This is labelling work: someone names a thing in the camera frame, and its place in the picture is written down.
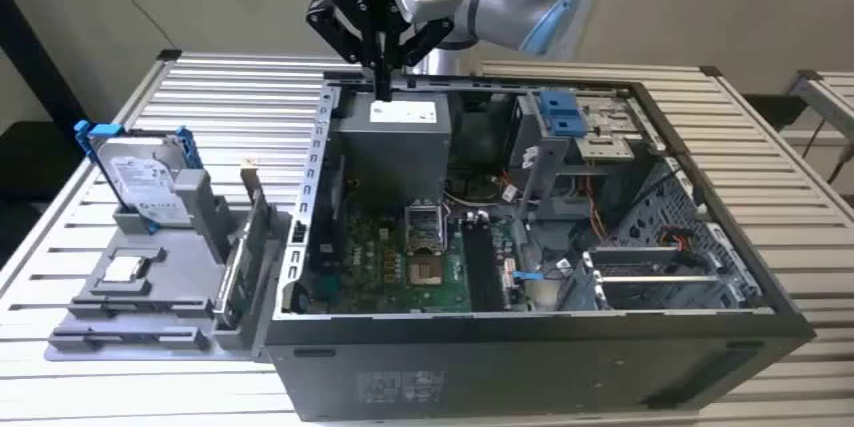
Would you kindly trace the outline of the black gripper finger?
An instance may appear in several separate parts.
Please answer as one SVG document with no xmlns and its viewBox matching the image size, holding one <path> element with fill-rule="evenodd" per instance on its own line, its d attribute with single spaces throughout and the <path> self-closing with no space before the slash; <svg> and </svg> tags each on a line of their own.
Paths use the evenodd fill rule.
<svg viewBox="0 0 854 427">
<path fill-rule="evenodd" d="M 394 16 L 386 29 L 382 54 L 382 99 L 391 99 L 392 73 L 404 66 L 415 66 L 428 52 L 440 44 L 451 32 L 448 17 L 427 21 L 404 42 L 400 42 L 403 32 L 411 24 L 400 16 Z"/>
<path fill-rule="evenodd" d="M 306 12 L 306 22 L 342 59 L 359 63 L 372 73 L 376 100 L 386 99 L 386 71 L 379 54 L 376 38 L 363 40 L 339 20 L 332 0 L 311 0 Z"/>
</svg>

